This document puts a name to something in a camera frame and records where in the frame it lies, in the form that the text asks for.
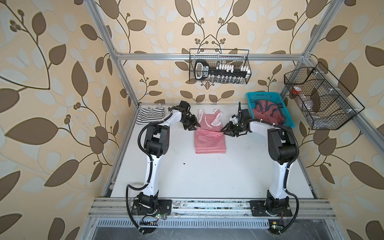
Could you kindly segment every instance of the teal plastic basket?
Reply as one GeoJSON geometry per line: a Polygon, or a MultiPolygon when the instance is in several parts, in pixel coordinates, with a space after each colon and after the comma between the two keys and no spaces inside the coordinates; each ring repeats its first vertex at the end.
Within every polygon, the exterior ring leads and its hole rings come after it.
{"type": "Polygon", "coordinates": [[[284,101],[281,98],[280,94],[270,93],[270,92],[252,92],[252,93],[247,93],[247,99],[248,99],[249,112],[251,113],[252,118],[255,118],[255,116],[253,115],[252,108],[255,108],[256,100],[268,100],[277,104],[281,112],[284,114],[285,123],[283,124],[283,126],[288,126],[291,128],[295,127],[295,123],[292,120],[291,114],[288,112],[288,109],[285,106],[284,101]]]}

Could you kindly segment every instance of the floral wallpaper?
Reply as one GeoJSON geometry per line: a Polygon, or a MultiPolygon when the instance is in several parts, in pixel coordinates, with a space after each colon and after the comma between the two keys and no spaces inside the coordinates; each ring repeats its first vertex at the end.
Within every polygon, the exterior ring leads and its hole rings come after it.
{"type": "MultiPolygon", "coordinates": [[[[345,0],[313,53],[366,107],[360,113],[383,130],[384,2],[345,0]]],[[[346,238],[384,239],[384,156],[356,125],[310,130],[288,99],[300,159],[321,198],[329,199],[346,238]]]]}
{"type": "Polygon", "coordinates": [[[185,61],[124,61],[134,91],[142,103],[247,103],[248,92],[280,92],[292,61],[250,61],[248,84],[222,84],[189,80],[185,61]]]}
{"type": "Polygon", "coordinates": [[[133,106],[79,1],[0,0],[0,23],[0,239],[76,239],[133,106]]]}
{"type": "Polygon", "coordinates": [[[183,48],[302,53],[329,3],[96,0],[114,46],[122,53],[181,53],[183,48]]]}

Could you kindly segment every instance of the red and white striped shirt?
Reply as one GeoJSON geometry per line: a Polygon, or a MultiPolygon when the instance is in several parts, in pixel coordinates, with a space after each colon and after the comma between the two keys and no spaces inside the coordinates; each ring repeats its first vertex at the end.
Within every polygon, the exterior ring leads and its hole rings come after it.
{"type": "Polygon", "coordinates": [[[195,150],[201,153],[225,153],[225,136],[220,130],[222,112],[216,109],[213,113],[207,114],[199,110],[198,122],[200,127],[195,130],[195,150]]]}

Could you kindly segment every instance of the black mounting plate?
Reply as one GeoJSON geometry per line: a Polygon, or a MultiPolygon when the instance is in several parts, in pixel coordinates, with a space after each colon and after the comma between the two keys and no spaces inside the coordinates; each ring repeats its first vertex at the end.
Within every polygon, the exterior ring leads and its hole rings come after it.
{"type": "MultiPolygon", "coordinates": [[[[265,207],[264,207],[265,200],[252,200],[249,201],[249,205],[251,207],[252,211],[252,216],[254,217],[270,217],[271,215],[268,215],[265,212],[265,207]]],[[[285,207],[283,208],[283,217],[291,217],[292,216],[292,211],[289,207],[289,209],[285,207]]]]}
{"type": "MultiPolygon", "coordinates": [[[[139,200],[137,200],[137,199],[135,201],[133,201],[131,213],[133,215],[138,215],[138,216],[147,215],[146,213],[141,211],[142,206],[140,206],[138,204],[138,201],[139,200]]],[[[170,214],[171,208],[172,208],[172,200],[159,199],[157,205],[160,207],[160,215],[170,214]]]]}

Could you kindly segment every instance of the black wire basket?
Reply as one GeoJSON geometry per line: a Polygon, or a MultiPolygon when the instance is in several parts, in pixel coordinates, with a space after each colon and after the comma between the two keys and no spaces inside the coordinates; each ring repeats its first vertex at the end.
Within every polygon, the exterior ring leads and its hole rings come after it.
{"type": "Polygon", "coordinates": [[[252,72],[249,50],[201,49],[189,50],[189,82],[247,84],[252,72]]]}
{"type": "Polygon", "coordinates": [[[284,74],[284,84],[312,130],[339,129],[365,108],[321,62],[284,74]],[[327,73],[337,86],[327,80],[327,73]],[[351,100],[358,106],[352,106],[351,100]]]}

